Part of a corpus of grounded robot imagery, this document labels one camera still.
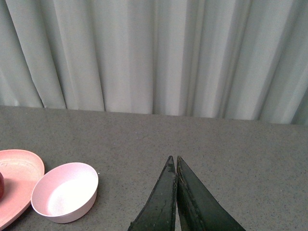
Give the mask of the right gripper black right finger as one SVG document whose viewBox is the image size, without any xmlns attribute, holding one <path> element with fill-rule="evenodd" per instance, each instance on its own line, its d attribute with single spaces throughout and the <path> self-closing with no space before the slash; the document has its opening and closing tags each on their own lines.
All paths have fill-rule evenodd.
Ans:
<svg viewBox="0 0 308 231">
<path fill-rule="evenodd" d="M 177 203 L 183 231 L 243 231 L 186 162 L 177 158 Z"/>
</svg>

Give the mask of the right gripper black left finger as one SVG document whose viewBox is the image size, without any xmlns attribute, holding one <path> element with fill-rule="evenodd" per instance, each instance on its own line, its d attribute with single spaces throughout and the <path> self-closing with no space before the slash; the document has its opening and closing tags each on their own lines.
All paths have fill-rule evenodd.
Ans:
<svg viewBox="0 0 308 231">
<path fill-rule="evenodd" d="M 173 231 L 177 202 L 177 174 L 172 156 L 166 164 L 151 194 L 129 231 Z"/>
</svg>

